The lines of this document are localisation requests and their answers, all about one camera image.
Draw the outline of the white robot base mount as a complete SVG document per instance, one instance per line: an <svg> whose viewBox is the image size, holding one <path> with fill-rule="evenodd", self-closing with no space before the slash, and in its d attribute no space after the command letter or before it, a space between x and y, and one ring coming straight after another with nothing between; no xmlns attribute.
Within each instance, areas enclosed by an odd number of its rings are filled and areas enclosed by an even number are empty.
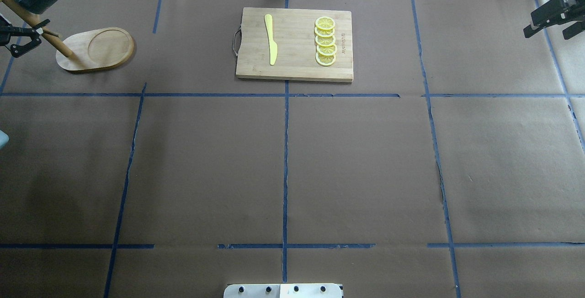
<svg viewBox="0 0 585 298"><path fill-rule="evenodd" d="M336 283L232 284L224 298L343 298L343 286Z"/></svg>

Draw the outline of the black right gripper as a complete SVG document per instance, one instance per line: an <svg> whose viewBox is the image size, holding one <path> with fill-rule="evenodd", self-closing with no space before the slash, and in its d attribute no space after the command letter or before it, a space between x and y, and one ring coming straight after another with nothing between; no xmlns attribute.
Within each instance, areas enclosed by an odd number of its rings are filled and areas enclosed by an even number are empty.
<svg viewBox="0 0 585 298"><path fill-rule="evenodd" d="M567 23L562 35L564 40L570 40L585 31L584 20L585 0L549 0L531 13L524 37L530 38L546 27Z"/></svg>

